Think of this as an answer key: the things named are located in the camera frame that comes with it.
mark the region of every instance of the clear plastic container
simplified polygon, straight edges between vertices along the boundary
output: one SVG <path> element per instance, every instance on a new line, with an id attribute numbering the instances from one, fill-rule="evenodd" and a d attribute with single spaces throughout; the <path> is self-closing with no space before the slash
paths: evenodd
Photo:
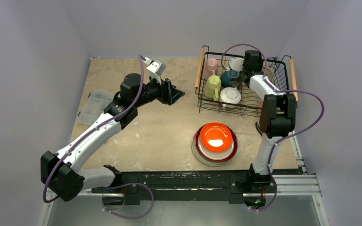
<path id="1" fill-rule="evenodd" d="M 103 109 L 113 100 L 114 93 L 94 90 L 88 96 L 84 109 L 78 113 L 77 122 L 84 125 L 92 125 L 103 113 Z"/>

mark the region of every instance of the black wire basket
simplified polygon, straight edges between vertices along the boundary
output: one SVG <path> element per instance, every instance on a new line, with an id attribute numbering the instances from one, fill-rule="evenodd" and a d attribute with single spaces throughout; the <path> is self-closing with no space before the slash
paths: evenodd
<path id="1" fill-rule="evenodd" d="M 242 82 L 242 84 L 238 88 L 238 91 L 241 93 L 241 101 L 239 102 L 239 104 L 230 104 L 222 101 L 215 101 L 204 95 L 203 90 L 205 90 L 206 79 L 203 77 L 203 70 L 206 60 L 212 57 L 219 62 L 217 75 L 221 76 L 223 73 L 223 68 L 221 67 L 220 61 L 223 53 L 209 52 L 209 46 L 203 46 L 202 48 L 206 48 L 207 52 L 204 54 L 202 69 L 200 71 L 199 86 L 195 90 L 195 94 L 197 94 L 197 106 L 199 107 L 199 112 L 202 109 L 205 109 L 211 111 L 239 114 L 240 116 L 247 115 L 247 116 L 259 117 L 259 110 L 261 108 L 258 107 L 258 105 L 261 100 L 259 96 L 253 90 L 248 88 L 244 82 Z M 223 59 L 224 67 L 228 66 L 228 60 L 230 57 L 243 58 L 243 56 L 239 55 L 225 54 Z M 267 75 L 270 81 L 280 90 L 289 89 L 287 68 L 285 63 L 283 62 L 285 57 L 287 56 L 284 56 L 281 61 L 277 61 L 271 58 L 267 59 L 268 62 Z M 233 105 L 235 107 L 234 108 L 224 107 L 223 104 L 226 104 L 227 106 Z"/>

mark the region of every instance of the wooden table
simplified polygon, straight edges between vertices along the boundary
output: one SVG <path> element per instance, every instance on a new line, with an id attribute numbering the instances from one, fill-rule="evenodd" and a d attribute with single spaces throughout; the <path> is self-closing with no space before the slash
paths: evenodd
<path id="1" fill-rule="evenodd" d="M 195 95 L 197 58 L 159 59 L 167 65 L 162 78 L 169 78 L 185 92 L 176 104 L 163 105 L 154 101 L 138 109 L 138 116 L 123 131 L 110 138 L 84 165 L 84 169 L 114 165 L 120 171 L 156 170 L 242 170 L 248 169 L 259 150 L 261 137 L 255 129 L 256 117 L 217 113 L 202 109 L 198 112 Z M 138 59 L 91 60 L 79 105 L 81 111 L 89 93 L 100 89 L 115 93 L 129 73 L 140 73 Z M 145 83 L 148 72 L 145 70 Z M 192 153 L 191 139 L 208 122 L 228 125 L 237 135 L 239 148 L 232 160 L 220 167 L 199 162 Z M 75 122 L 71 140 L 88 127 Z M 276 169 L 296 169 L 296 159 L 289 140 L 282 143 L 274 163 Z"/>

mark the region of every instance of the white wall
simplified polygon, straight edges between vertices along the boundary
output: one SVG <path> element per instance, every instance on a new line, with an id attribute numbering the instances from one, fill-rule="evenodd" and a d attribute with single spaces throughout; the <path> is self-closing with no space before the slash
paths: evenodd
<path id="1" fill-rule="evenodd" d="M 59 0 L 0 0 L 0 225 L 36 225 L 40 157 L 70 137 L 88 54 Z"/>
<path id="2" fill-rule="evenodd" d="M 277 56 L 309 0 L 63 0 L 88 52 L 197 56 L 252 43 Z"/>
<path id="3" fill-rule="evenodd" d="M 326 106 L 298 139 L 330 224 L 362 225 L 362 0 L 310 1 L 282 54 L 295 59 L 298 88 Z M 297 129 L 319 114 L 314 98 L 299 99 Z"/>

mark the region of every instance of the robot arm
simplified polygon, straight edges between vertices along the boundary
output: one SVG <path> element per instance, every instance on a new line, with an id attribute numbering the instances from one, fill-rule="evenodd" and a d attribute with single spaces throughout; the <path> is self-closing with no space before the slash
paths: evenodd
<path id="1" fill-rule="evenodd" d="M 270 82 L 268 77 L 264 77 L 261 73 L 261 67 L 251 67 L 247 75 L 250 75 L 248 85 L 263 100 L 259 121 L 260 131 L 263 133 L 262 141 L 251 170 L 257 175 L 269 175 L 268 168 L 270 167 L 272 171 L 272 165 L 281 142 L 276 144 L 271 153 L 272 146 L 295 129 L 296 99 L 292 94 L 281 92 Z"/>
<path id="2" fill-rule="evenodd" d="M 140 75 L 136 73 L 128 74 L 124 78 L 120 91 L 115 95 L 113 101 L 83 134 L 55 154 L 47 151 L 41 157 L 41 181 L 45 184 L 55 164 L 65 154 L 68 154 L 49 183 L 49 188 L 64 201 L 73 199 L 81 190 L 108 187 L 113 183 L 116 172 L 112 167 L 105 166 L 91 170 L 81 168 L 100 146 L 124 129 L 138 115 L 138 107 L 156 99 L 162 104 L 172 105 L 185 95 L 184 92 L 173 86 L 169 79 L 161 80 L 160 76 L 166 67 L 164 63 L 152 61 L 149 58 L 145 58 L 144 62 L 148 64 L 150 82 L 143 85 L 141 96 L 132 109 L 118 119 L 109 121 L 100 128 L 97 127 L 102 122 L 121 113 L 135 99 L 141 80 Z M 79 139 L 94 129 L 96 130 L 82 140 L 71 153 L 68 152 L 71 146 L 74 146 Z"/>

